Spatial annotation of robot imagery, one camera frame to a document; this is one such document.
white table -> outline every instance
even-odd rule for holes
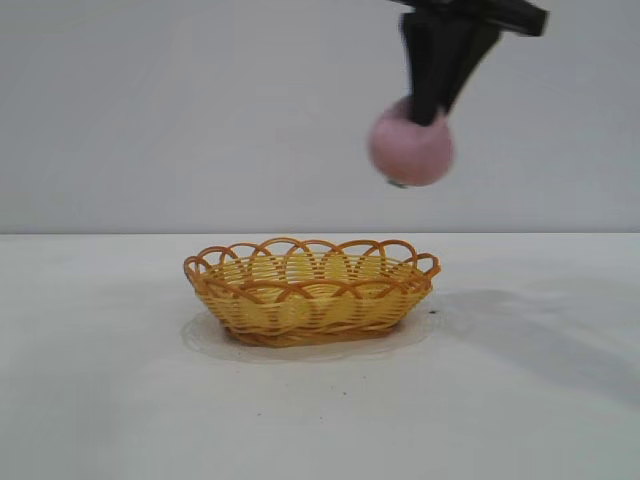
[[[0,477],[640,478],[639,235],[300,235],[443,273],[392,337],[275,351],[181,270],[270,236],[0,237]]]

